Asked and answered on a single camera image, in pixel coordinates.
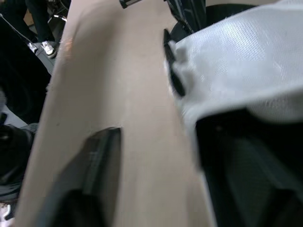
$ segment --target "person's leg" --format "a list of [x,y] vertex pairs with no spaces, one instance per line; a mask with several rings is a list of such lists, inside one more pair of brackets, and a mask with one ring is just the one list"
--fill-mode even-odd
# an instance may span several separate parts
[[51,76],[1,18],[0,31],[0,87],[7,107],[28,124],[39,122]]
[[25,0],[25,4],[32,14],[38,33],[38,41],[55,41],[53,33],[47,23],[48,13],[46,0]]
[[24,22],[27,7],[24,0],[6,0],[0,5],[0,13],[22,35],[31,42],[36,43],[37,38]]

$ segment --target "white sneaker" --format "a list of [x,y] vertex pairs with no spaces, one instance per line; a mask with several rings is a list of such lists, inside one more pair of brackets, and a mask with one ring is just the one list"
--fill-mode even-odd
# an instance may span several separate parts
[[32,43],[28,43],[27,46],[30,48],[30,50],[33,52],[33,53],[36,53],[38,48],[32,44]]
[[5,217],[10,213],[10,205],[0,203],[0,222],[5,221]]
[[42,42],[42,48],[49,58],[54,58],[57,54],[57,51],[49,44],[48,41]]

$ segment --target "sneaker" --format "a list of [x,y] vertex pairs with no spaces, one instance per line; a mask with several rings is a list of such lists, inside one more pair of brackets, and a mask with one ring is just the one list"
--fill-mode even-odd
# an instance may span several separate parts
[[0,203],[0,222],[5,221],[6,216],[10,213],[10,205]]
[[33,53],[36,53],[38,48],[32,44],[32,43],[28,43],[27,46],[30,48],[30,50],[33,52]]
[[57,54],[57,51],[49,44],[48,41],[42,42],[42,48],[49,58],[54,58]]

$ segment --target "black object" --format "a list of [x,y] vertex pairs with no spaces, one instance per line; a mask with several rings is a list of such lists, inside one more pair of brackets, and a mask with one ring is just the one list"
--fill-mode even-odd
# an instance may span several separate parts
[[133,5],[137,2],[139,2],[139,1],[141,1],[141,0],[119,0],[122,8],[124,8],[124,9],[127,8],[130,5]]
[[[106,178],[108,161],[113,156],[113,153],[120,153],[121,149],[121,130],[119,128],[109,128],[97,132],[89,137],[76,159],[64,169],[55,182],[54,191],[49,195],[49,200],[57,196],[58,190],[64,190],[67,181],[70,182],[69,177],[79,177],[83,181],[83,185],[77,189],[70,189],[61,200],[56,214],[52,220],[54,227],[105,227],[112,226],[114,210],[109,214],[109,207],[103,206],[105,202],[102,201],[102,186],[116,183],[119,176],[110,175],[110,179],[104,182]],[[110,187],[110,194],[114,195],[112,205],[116,203],[116,193],[114,187]],[[44,207],[45,212],[49,212],[47,207]],[[41,217],[41,225],[45,226],[45,218]]]
[[219,227],[303,226],[302,128],[261,122],[246,110],[197,122]]
[[98,198],[81,190],[70,191],[63,199],[54,227],[105,227]]
[[0,202],[11,204],[18,199],[33,140],[28,130],[0,126]]
[[192,34],[206,27],[205,0],[167,0],[167,3],[186,32]]
[[0,30],[0,86],[7,107],[26,123],[37,123],[51,75],[2,18]]
[[6,119],[7,119],[8,115],[6,113],[1,113],[0,116],[0,125],[4,124]]

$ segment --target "white mesh fabric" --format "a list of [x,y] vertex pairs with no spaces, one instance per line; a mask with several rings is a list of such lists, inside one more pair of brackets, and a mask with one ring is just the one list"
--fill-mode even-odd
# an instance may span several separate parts
[[187,122],[240,107],[272,122],[303,119],[303,0],[229,17],[170,43]]

